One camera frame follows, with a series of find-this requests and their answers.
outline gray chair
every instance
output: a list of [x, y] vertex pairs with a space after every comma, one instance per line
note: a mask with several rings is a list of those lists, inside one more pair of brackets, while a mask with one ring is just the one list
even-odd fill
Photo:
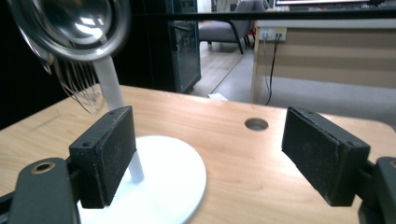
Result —
[[[262, 1], [242, 1], [238, 4], [235, 12], [264, 12]], [[244, 54], [241, 45], [241, 38], [244, 38], [245, 45], [250, 46], [248, 32], [252, 29], [252, 21], [211, 21], [199, 28], [199, 41], [236, 43]]]

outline hole in table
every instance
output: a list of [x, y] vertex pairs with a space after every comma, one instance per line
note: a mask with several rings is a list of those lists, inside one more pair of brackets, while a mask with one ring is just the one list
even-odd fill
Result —
[[263, 131], [268, 128], [268, 122], [264, 119], [252, 118], [245, 121], [245, 126], [253, 131]]

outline electrical cable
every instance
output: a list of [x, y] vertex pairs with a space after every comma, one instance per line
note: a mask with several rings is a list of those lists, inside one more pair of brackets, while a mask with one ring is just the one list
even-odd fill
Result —
[[267, 84], [267, 88], [269, 89], [269, 96], [268, 96], [268, 100], [267, 103], [265, 103], [265, 105], [268, 105], [271, 101], [271, 96], [272, 96], [272, 79], [273, 79], [273, 75], [274, 75], [274, 67], [275, 67], [275, 57], [276, 57], [276, 50], [277, 50], [277, 44], [280, 41], [280, 34], [276, 34], [276, 38], [275, 38], [275, 46], [274, 46], [274, 56], [273, 56], [273, 60], [272, 60], [272, 66], [271, 66], [271, 74], [270, 74], [270, 85], [268, 88], [268, 84], [267, 84], [267, 80], [265, 79], [265, 83]]

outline wooden table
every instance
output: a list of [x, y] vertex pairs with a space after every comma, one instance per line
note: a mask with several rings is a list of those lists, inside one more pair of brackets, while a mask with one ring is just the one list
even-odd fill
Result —
[[[285, 109], [121, 89], [134, 109], [136, 136], [179, 138], [203, 158], [207, 186], [191, 223], [358, 223], [359, 198], [353, 207], [330, 207], [281, 152]], [[389, 126], [326, 117], [371, 145], [372, 161], [396, 157], [396, 134]], [[48, 157], [67, 158], [68, 146], [99, 118], [66, 99], [2, 130], [0, 195], [14, 190], [24, 166]], [[249, 118], [265, 119], [269, 128], [252, 131], [245, 126]]]

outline black cabinet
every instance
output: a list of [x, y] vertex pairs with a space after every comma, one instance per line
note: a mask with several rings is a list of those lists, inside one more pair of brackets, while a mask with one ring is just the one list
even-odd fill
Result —
[[[191, 0], [131, 0], [135, 14], [196, 11]], [[114, 55], [120, 84], [189, 92], [201, 79], [197, 21], [158, 21], [134, 17], [129, 40]]]

